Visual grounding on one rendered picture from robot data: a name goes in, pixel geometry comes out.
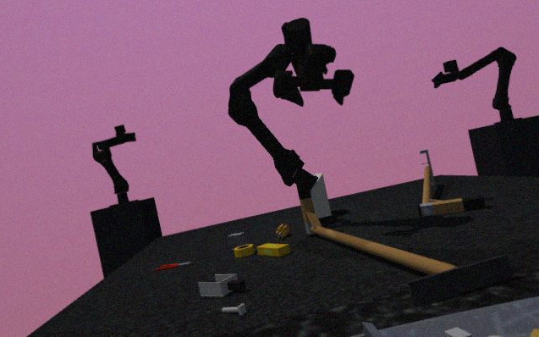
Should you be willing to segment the long wooden-handled scraper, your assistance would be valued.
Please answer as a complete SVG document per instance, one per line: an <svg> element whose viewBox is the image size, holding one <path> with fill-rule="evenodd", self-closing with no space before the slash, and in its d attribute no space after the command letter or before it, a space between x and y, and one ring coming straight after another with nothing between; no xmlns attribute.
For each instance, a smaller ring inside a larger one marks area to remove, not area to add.
<svg viewBox="0 0 539 337"><path fill-rule="evenodd" d="M320 235L331 240L397 262L407 268L430 275L408 281L414 306L473 290L484 285L512 279L508 255L493 257L462 267L440 262L391 246L357 238L336 230L322 227L313 207L308 181L296 183L300 205L308 236Z"/></svg>

